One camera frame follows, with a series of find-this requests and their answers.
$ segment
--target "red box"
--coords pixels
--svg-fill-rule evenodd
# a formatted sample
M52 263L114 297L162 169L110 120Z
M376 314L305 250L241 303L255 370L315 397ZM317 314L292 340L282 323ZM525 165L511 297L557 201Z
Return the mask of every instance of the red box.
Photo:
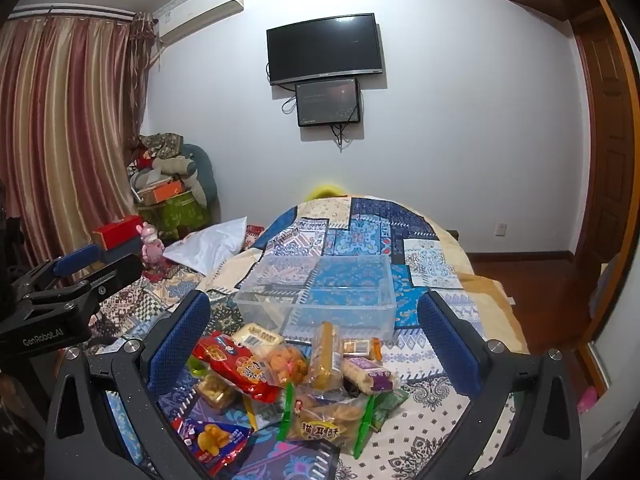
M119 222L98 227L91 235L94 244L99 245L105 251L128 242L136 236L140 236L137 226L142 225L142 216L127 215Z

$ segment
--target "clear plastic storage box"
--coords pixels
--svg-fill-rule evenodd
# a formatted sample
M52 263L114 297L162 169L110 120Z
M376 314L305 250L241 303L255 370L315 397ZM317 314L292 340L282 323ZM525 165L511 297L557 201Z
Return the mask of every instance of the clear plastic storage box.
M341 337L391 339L396 295L391 262L372 256L264 256L234 297L245 323L309 340L323 321Z

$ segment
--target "red snack bag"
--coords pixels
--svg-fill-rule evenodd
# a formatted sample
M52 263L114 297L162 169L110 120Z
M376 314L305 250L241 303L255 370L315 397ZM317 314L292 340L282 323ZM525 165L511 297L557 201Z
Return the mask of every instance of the red snack bag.
M278 399L279 387L267 383L251 350L238 346L230 336L214 330L210 336L198 341L192 353L255 400L272 403Z

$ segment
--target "wooden door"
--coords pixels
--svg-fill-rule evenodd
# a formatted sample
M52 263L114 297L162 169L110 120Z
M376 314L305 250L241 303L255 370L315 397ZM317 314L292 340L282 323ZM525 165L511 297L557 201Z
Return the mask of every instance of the wooden door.
M634 176L634 127L622 57L604 12L572 23L591 117L589 192L576 251L578 268L599 276L622 247Z

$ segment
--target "wooden floor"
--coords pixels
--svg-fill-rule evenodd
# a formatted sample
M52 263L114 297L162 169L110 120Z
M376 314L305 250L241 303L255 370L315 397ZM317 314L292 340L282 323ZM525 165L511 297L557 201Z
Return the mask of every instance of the wooden floor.
M585 283L567 260L472 265L479 276L501 282L507 296L515 300L513 313L532 354L561 349L579 399L589 383L572 350L590 322L588 300L593 285Z

